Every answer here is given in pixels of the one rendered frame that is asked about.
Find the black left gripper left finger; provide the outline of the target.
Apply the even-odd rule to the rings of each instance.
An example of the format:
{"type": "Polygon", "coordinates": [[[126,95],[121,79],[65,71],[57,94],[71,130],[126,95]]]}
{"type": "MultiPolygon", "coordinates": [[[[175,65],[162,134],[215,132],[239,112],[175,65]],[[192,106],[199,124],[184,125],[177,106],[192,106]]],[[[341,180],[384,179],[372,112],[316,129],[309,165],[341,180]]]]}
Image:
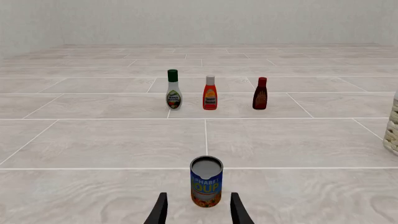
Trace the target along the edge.
{"type": "Polygon", "coordinates": [[[165,224],[167,218],[168,200],[167,193],[162,192],[143,224],[165,224]]]}

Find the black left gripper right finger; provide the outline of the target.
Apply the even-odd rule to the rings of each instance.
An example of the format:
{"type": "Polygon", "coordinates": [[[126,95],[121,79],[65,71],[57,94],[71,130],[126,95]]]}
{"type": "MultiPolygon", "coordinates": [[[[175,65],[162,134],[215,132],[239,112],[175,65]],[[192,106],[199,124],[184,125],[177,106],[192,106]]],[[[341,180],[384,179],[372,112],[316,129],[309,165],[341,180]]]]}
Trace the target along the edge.
{"type": "Polygon", "coordinates": [[[230,209],[233,224],[255,224],[236,192],[231,193],[230,209]]]}

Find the pale woven basket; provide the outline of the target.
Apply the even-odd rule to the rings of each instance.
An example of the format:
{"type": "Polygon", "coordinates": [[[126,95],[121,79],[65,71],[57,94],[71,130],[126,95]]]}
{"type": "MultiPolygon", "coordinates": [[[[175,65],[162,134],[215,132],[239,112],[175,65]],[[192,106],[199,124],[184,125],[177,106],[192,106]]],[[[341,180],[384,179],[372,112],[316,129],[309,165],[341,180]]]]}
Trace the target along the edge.
{"type": "Polygon", "coordinates": [[[398,156],[398,90],[394,95],[392,109],[382,143],[385,149],[398,156]]]}

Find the blue alphabet soup tin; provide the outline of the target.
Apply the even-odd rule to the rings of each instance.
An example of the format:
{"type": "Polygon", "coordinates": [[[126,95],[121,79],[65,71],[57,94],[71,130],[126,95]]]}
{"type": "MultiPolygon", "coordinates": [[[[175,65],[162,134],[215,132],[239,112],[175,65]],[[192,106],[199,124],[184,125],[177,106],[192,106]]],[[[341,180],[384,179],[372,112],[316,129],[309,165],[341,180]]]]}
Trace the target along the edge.
{"type": "Polygon", "coordinates": [[[221,200],[223,164],[213,156],[200,156],[190,164],[191,198],[195,205],[210,208],[221,200]]]}

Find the dark red sauce bottle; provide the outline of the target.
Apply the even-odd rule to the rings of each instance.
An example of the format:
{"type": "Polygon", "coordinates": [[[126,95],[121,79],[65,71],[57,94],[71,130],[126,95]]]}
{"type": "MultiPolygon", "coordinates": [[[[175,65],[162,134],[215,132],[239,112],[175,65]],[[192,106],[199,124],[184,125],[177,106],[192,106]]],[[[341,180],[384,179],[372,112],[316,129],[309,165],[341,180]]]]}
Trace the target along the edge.
{"type": "Polygon", "coordinates": [[[252,107],[255,110],[265,110],[267,108],[267,78],[260,77],[254,92],[252,107]]]}

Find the white green-capped dressing bottle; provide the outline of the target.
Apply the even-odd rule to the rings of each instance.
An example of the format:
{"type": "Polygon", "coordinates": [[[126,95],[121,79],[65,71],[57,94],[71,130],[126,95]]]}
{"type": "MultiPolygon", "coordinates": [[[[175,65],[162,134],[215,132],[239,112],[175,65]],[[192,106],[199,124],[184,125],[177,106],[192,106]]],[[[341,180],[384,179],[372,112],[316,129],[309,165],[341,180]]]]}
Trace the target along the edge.
{"type": "Polygon", "coordinates": [[[168,70],[167,75],[169,85],[165,100],[170,110],[178,110],[182,105],[182,93],[178,84],[178,70],[168,70]]]}

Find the red white-capped ketchup bottle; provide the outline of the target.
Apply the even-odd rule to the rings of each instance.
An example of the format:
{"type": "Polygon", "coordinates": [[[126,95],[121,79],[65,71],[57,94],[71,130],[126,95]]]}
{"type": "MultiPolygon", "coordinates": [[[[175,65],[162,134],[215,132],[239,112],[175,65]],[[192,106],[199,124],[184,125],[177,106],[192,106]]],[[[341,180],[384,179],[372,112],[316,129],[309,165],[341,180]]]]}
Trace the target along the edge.
{"type": "Polygon", "coordinates": [[[218,106],[218,95],[215,85],[215,76],[206,76],[206,85],[203,91],[203,109],[216,110],[218,106]]]}

